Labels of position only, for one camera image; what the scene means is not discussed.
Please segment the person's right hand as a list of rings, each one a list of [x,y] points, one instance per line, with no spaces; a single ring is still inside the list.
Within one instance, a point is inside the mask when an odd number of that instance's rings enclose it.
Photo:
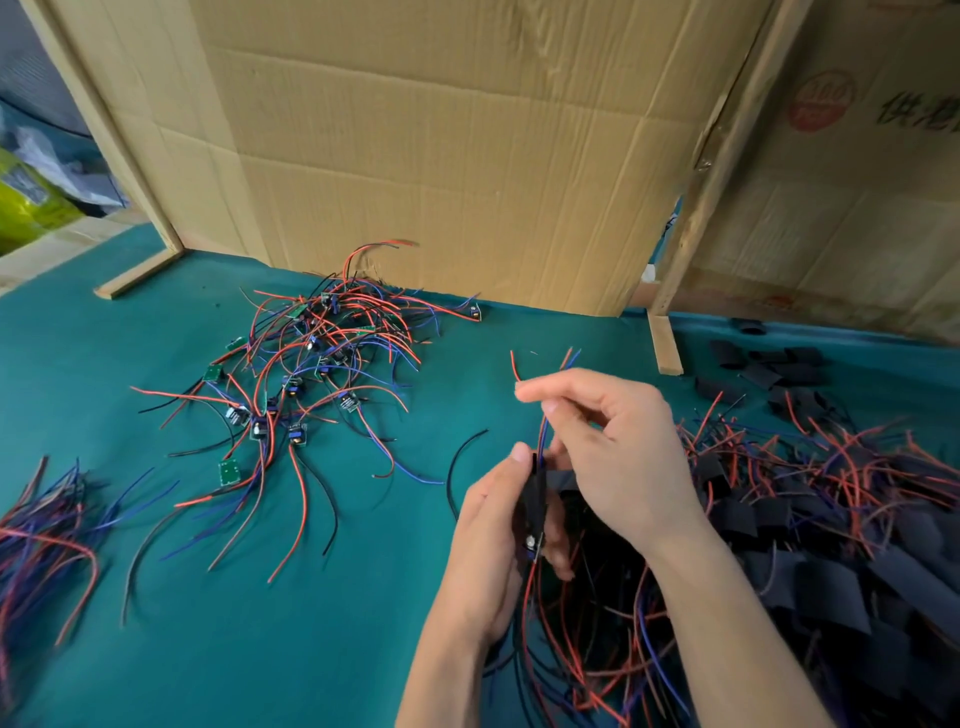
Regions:
[[[592,511],[654,561],[709,528],[671,408],[651,384],[573,368],[516,383],[525,404],[565,398],[608,418],[597,467],[578,482]]]

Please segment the person's left hand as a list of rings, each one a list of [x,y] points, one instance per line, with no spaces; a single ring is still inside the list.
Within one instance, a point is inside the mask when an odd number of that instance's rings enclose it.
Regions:
[[[436,607],[456,614],[473,630],[507,627],[522,588],[512,525],[472,522],[472,486],[463,497]]]

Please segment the black-sleeved wired circuit board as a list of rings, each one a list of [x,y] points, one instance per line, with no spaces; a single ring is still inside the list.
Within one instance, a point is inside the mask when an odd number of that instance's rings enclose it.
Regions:
[[[511,520],[514,553],[520,564],[544,563],[560,581],[570,581],[570,536],[561,496],[578,492],[579,486],[570,455],[554,443],[546,416],[541,417],[538,426],[531,463]]]

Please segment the person's left forearm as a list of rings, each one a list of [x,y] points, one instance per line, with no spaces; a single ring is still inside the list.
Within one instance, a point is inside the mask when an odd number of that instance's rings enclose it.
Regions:
[[[421,631],[394,728],[479,728],[482,674],[507,618],[476,631],[462,616],[432,610]]]

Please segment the person's right forearm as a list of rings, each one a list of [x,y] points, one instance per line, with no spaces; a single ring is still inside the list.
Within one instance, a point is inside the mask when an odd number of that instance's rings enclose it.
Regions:
[[[640,549],[664,598],[701,728],[835,728],[697,505]]]

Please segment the group of empty black sleeves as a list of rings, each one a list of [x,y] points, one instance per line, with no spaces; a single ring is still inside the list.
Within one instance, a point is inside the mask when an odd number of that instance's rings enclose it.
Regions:
[[[828,358],[821,348],[776,344],[765,321],[733,318],[718,329],[687,335],[682,350],[692,387],[728,419],[749,411],[797,424],[810,433],[852,424],[849,408],[829,392]]]

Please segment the green table cloth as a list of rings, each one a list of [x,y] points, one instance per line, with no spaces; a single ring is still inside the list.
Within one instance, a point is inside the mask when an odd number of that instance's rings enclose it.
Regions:
[[[127,496],[146,503],[174,481],[174,491],[114,525],[98,554],[101,575],[78,626],[54,641],[89,581],[80,557],[40,604],[30,630],[11,636],[13,714],[9,728],[251,728],[252,726],[386,726],[402,691],[402,670],[414,651],[416,618],[426,615],[429,588],[439,584],[441,546],[453,520],[441,492],[405,474],[382,484],[374,466],[387,458],[349,429],[314,437],[306,450],[345,525],[330,554],[332,528],[321,494],[311,500],[305,555],[294,555],[277,581],[269,572],[293,541],[301,514],[292,466],[271,466],[264,515],[253,517],[222,564],[206,569],[234,528],[222,530],[162,561],[207,523],[178,516],[154,536],[136,577],[126,627],[119,627],[124,575],[149,529],[174,497],[217,484],[214,451],[168,458],[226,434],[220,418],[181,412],[159,431],[164,412],[130,389],[177,392],[206,362],[249,328],[254,314],[241,288],[308,293],[318,278],[270,269],[246,258],[194,252],[114,300],[96,297],[109,278],[159,238],[139,226],[42,273],[0,296],[0,511],[12,504],[50,456],[44,483],[76,464],[102,484],[94,496],[111,503],[149,467]],[[440,325],[427,345],[425,370],[401,366],[413,384],[404,394],[412,414],[378,405],[382,424],[398,425],[400,461],[428,480],[447,472],[468,435],[489,427],[454,469],[454,487],[505,455],[508,440],[532,437],[530,406],[509,403],[508,349],[522,376],[554,369],[572,345],[584,366],[665,385],[671,406],[693,414],[691,377],[657,376],[647,323],[639,314],[594,318],[495,305],[484,321]],[[960,349],[881,334],[780,324],[762,348],[816,346],[834,359],[835,385],[858,425],[909,415],[920,443],[960,456]]]

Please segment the large brown cardboard sheet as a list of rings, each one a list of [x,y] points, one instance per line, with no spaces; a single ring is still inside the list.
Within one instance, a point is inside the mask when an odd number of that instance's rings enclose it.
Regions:
[[[771,0],[47,0],[186,248],[616,316]]]

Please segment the cardboard box with red print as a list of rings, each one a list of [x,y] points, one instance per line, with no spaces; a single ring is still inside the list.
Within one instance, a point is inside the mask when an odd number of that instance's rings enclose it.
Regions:
[[[674,299],[960,345],[960,0],[814,0]]]

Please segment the grey clear plastic bag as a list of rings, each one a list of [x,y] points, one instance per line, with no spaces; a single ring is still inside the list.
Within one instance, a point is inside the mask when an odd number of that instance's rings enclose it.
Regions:
[[[2,96],[0,146],[74,202],[107,212],[134,207],[90,135],[52,124]]]

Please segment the yellow-green plastic bag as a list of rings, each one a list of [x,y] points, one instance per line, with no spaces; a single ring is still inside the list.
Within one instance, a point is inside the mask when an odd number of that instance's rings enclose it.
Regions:
[[[0,257],[84,217],[33,167],[0,147]]]

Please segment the pile of bare wired circuit boards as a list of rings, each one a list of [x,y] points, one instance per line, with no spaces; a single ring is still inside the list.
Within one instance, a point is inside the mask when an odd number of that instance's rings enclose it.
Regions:
[[[176,549],[174,554],[178,554],[210,537],[222,525],[243,517],[210,563],[208,569],[213,570],[258,512],[271,468],[283,453],[291,462],[300,491],[301,518],[289,550],[267,583],[274,583],[305,538],[309,481],[317,484],[331,510],[332,529],[322,552],[329,554],[340,529],[341,512],[332,489],[303,455],[318,426],[345,426],[372,443],[389,461],[388,469],[375,473],[374,479],[391,480],[401,474],[420,484],[442,487],[452,514],[459,513],[451,480],[460,451],[453,455],[443,479],[418,474],[403,465],[392,450],[391,443],[396,439],[381,437],[364,412],[371,394],[377,393],[387,395],[403,412],[409,411],[402,390],[410,384],[398,380],[397,369],[402,362],[415,373],[422,369],[418,349],[432,343],[429,337],[419,336],[422,329],[432,327],[441,335],[445,319],[483,320],[476,296],[438,303],[420,289],[391,286],[360,270],[360,258],[367,252],[404,247],[413,247],[413,243],[393,239],[354,249],[341,271],[323,275],[306,295],[255,290],[260,298],[247,300],[255,307],[248,332],[230,341],[224,353],[209,362],[194,382],[180,392],[131,387],[136,394],[163,400],[143,409],[143,414],[174,406],[162,428],[183,409],[197,404],[212,409],[229,435],[207,447],[174,453],[174,457],[188,457],[223,448],[218,459],[218,483],[203,494],[175,504],[142,540],[126,571],[121,627],[129,622],[142,560],[162,528],[197,506],[217,504],[224,512],[214,525]]]

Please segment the wooden frame post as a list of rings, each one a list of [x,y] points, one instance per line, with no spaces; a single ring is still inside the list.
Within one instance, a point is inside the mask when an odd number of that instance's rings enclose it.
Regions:
[[[684,367],[669,321],[709,224],[737,169],[751,134],[796,42],[813,0],[773,0],[746,60],[705,136],[679,213],[655,267],[653,297],[644,303],[658,372],[680,376]]]
[[[95,288],[94,293],[99,298],[114,300],[178,261],[185,255],[186,246],[150,187],[114,121],[114,116],[49,1],[19,0],[19,3],[70,91],[111,172],[119,178],[138,209],[147,215],[164,245],[161,251]]]

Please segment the heap of sleeved wired boards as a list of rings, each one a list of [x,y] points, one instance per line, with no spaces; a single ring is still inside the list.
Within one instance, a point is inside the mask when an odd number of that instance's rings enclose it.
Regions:
[[[678,425],[704,512],[838,728],[960,728],[960,462],[893,425]],[[488,653],[520,728],[698,728],[644,559],[564,493],[572,577],[525,574]]]

